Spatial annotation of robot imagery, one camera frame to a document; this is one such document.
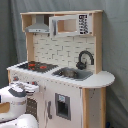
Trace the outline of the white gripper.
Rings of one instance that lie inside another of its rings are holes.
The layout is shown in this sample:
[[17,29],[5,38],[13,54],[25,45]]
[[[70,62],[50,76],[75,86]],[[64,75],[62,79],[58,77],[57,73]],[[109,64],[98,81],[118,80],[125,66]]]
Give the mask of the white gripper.
[[15,119],[26,112],[27,95],[25,91],[38,93],[39,86],[14,81],[10,83],[10,86],[0,89],[0,121]]

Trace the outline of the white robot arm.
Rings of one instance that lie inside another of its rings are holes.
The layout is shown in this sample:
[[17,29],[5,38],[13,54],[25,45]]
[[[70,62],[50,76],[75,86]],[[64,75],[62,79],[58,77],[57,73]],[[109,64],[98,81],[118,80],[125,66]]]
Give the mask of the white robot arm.
[[27,91],[19,81],[0,89],[0,128],[39,128],[36,118],[26,113]]

